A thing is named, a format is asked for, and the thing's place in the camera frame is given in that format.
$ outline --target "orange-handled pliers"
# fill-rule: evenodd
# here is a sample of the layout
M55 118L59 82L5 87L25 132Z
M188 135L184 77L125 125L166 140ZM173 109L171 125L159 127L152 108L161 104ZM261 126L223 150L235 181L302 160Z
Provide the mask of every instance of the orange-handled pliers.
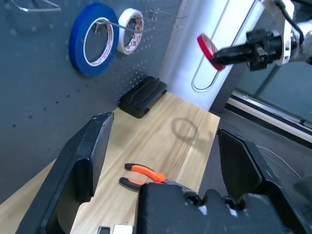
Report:
M193 190L183 186L180 183L168 180L164 173L155 172L155 171L153 171L152 169L150 169L150 168L148 168L146 166L143 166L143 165L140 165L140 164L135 164L135 163L126 163L125 164L125 169L127 171L139 172L139 173L141 173L143 175L146 175L147 177L151 178L154 181L154 183L178 185L178 186L180 186L180 188L184 192L196 193L195 191L193 191ZM125 177L120 178L119 182L122 185L124 185L124 186L126 186L126 187L128 187L130 189L136 190L136 191L138 191L140 189L141 185L144 184L144 182L136 181L136 180L133 180L133 179L128 179L128 178L125 178Z

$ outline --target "black case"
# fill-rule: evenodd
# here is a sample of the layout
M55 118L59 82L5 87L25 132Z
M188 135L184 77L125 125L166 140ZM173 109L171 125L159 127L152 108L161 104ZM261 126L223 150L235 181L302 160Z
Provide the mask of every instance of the black case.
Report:
M120 99L119 107L136 118L142 118L167 92L166 88L167 85L159 79L147 77Z

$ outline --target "wooden table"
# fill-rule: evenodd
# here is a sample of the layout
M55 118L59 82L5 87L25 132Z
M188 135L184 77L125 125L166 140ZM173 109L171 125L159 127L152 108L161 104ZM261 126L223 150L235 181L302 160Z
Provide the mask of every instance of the wooden table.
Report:
M198 191L218 123L219 117L170 93L142 119L116 109L95 197L80 206L71 233L96 234L99 226L134 224L137 193L118 180L149 179L126 172L125 163L146 165ZM0 205L0 233L15 233L52 165Z

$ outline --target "black mount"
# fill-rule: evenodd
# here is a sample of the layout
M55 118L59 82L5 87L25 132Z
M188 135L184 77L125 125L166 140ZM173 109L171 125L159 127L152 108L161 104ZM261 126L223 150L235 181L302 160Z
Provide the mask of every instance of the black mount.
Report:
M283 41L273 32L257 29L246 33L247 41L243 45L227 47L214 54L212 63L222 65L247 62L250 71L266 69L269 63L282 56Z

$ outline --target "gray pegboard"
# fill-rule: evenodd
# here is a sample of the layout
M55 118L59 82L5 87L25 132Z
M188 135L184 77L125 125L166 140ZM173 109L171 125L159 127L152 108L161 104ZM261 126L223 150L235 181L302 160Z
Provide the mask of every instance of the gray pegboard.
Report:
M9 1L0 6L0 203L57 157L63 145L93 115L112 111L119 98L147 75L157 77L170 40L174 17L157 14L145 21L136 51L116 53L98 77L72 67L68 43L72 25L86 0L51 0L61 12L25 13ZM16 0L42 7L40 0ZM181 0L102 0L119 17L126 8L176 15ZM86 41L88 58L104 47L105 28Z

